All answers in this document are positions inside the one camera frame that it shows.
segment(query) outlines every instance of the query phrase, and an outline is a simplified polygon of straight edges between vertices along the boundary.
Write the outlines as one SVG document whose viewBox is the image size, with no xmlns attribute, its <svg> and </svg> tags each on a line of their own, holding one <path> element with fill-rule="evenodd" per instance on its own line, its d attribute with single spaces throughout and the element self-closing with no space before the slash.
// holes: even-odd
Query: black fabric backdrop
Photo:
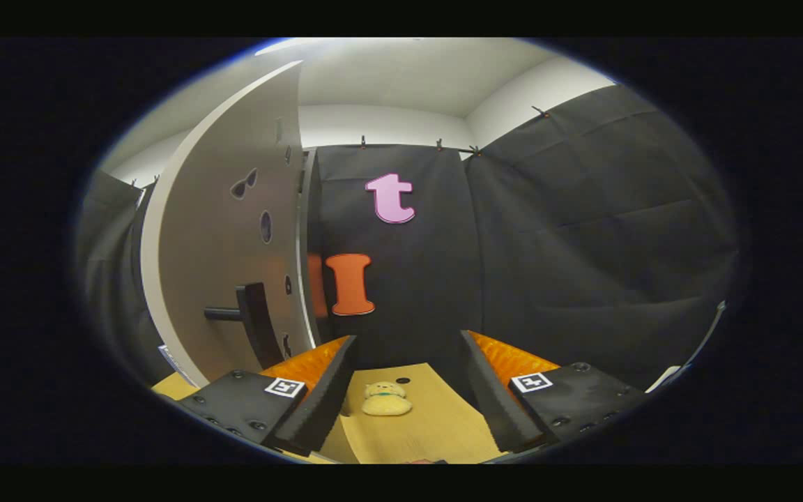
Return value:
<svg viewBox="0 0 803 502">
<path fill-rule="evenodd" d="M 125 367 L 150 386 L 173 372 L 157 349 L 162 341 L 141 284 L 141 229 L 154 185 L 138 204 L 141 188 L 96 172 L 76 238 L 77 277 L 90 321 Z"/>
<path fill-rule="evenodd" d="M 327 146 L 321 166 L 325 258 L 358 253 L 365 268 L 371 314 L 331 314 L 335 337 L 357 335 L 361 367 L 430 363 L 458 393 L 475 403 L 456 357 L 459 331 L 481 329 L 482 293 L 473 205 L 456 151 L 429 146 Z M 410 182 L 401 205 L 410 222 L 377 218 L 374 193 L 364 185 L 394 172 Z M 332 270 L 324 270 L 328 306 L 337 302 Z"/>
<path fill-rule="evenodd" d="M 466 160 L 484 334 L 647 388 L 700 345 L 738 257 L 716 172 L 621 86 L 579 96 Z"/>
<path fill-rule="evenodd" d="M 676 124 L 621 86 L 564 102 L 463 162 L 429 146 L 318 157 L 325 257 L 373 261 L 376 311 L 331 315 L 335 336 L 360 336 L 367 366 L 430 362 L 463 390 L 443 353 L 468 328 L 647 388 L 686 362 L 727 298 L 739 242 L 723 185 Z M 417 214 L 403 225 L 379 220 L 364 190 L 390 172 L 413 185 L 401 200 Z"/>
</svg>

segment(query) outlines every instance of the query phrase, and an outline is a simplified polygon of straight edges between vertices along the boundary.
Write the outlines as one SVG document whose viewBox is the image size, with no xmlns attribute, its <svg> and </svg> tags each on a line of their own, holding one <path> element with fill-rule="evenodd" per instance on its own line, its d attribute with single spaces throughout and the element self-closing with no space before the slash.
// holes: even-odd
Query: cutout hole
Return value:
<svg viewBox="0 0 803 502">
<path fill-rule="evenodd" d="M 262 242 L 266 244 L 271 242 L 271 214 L 268 214 L 268 211 L 263 211 L 259 218 L 259 232 L 262 235 Z"/>
<path fill-rule="evenodd" d="M 246 193 L 246 182 L 245 181 L 237 181 L 233 187 L 231 187 L 231 196 L 235 197 L 237 200 L 243 200 L 243 194 Z"/>
</svg>

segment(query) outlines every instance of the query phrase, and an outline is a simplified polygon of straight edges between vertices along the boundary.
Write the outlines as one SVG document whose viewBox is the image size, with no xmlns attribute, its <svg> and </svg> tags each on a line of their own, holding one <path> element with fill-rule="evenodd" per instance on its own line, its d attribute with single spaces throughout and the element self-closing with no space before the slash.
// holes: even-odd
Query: stuffed toy bear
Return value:
<svg viewBox="0 0 803 502">
<path fill-rule="evenodd" d="M 411 401 L 405 400 L 405 391 L 401 385 L 391 381 L 379 381 L 364 388 L 364 406 L 366 414 L 373 416 L 398 416 L 410 412 Z"/>
</svg>

